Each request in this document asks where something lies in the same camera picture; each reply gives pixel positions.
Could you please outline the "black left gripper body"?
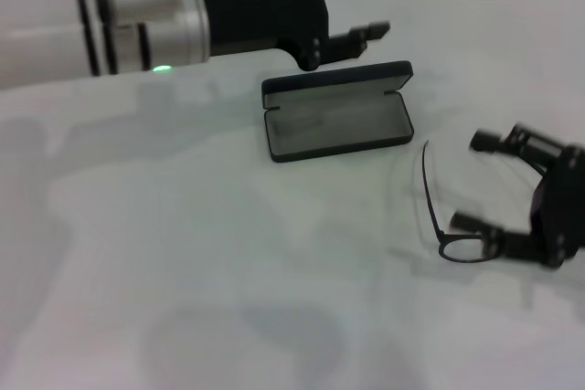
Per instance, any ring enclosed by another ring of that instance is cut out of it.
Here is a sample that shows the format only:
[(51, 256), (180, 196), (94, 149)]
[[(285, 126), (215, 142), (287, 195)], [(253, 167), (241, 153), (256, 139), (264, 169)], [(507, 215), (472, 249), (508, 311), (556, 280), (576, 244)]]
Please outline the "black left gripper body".
[(304, 71), (324, 64), (329, 23), (325, 0), (204, 1), (211, 56), (276, 48)]

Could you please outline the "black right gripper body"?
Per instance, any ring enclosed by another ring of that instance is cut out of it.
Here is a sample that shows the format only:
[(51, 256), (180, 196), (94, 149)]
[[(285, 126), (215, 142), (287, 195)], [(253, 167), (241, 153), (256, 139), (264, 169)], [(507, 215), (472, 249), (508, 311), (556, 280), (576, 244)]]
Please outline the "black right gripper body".
[(584, 248), (584, 148), (567, 145), (534, 193), (531, 225), (544, 245), (544, 263), (557, 269)]

